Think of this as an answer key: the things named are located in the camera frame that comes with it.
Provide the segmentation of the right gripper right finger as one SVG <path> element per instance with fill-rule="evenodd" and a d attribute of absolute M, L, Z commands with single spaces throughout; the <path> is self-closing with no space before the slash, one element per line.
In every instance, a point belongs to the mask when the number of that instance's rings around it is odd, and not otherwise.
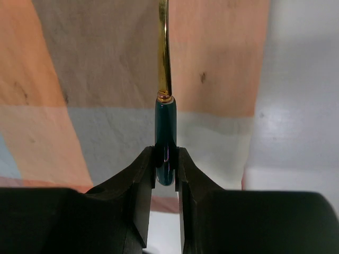
<path fill-rule="evenodd" d="M 183 253 L 338 253 L 338 219 L 314 192 L 225 190 L 177 151 Z"/>

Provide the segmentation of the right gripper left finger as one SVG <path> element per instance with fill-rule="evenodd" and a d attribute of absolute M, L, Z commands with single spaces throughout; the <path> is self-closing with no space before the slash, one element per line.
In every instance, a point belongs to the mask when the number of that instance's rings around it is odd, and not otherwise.
<path fill-rule="evenodd" d="M 142 253 L 147 245 L 154 154 L 80 193 L 2 188 L 1 253 Z"/>

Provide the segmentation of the gold spoon dark handle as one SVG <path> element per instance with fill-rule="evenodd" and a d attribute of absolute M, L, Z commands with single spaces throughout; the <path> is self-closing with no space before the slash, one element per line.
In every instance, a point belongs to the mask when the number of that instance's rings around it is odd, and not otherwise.
<path fill-rule="evenodd" d="M 160 184 L 174 181 L 176 166 L 177 110 L 172 94 L 168 1 L 159 1 L 158 92 L 155 103 L 155 167 Z"/>

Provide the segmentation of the orange grey checked placemat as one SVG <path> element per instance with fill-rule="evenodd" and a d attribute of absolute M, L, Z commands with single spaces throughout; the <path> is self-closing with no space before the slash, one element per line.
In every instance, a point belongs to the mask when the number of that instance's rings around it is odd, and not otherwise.
<path fill-rule="evenodd" d="M 170 1 L 177 144 L 245 187 L 269 1 Z M 154 143 L 158 1 L 1 1 L 1 185 L 112 177 Z"/>

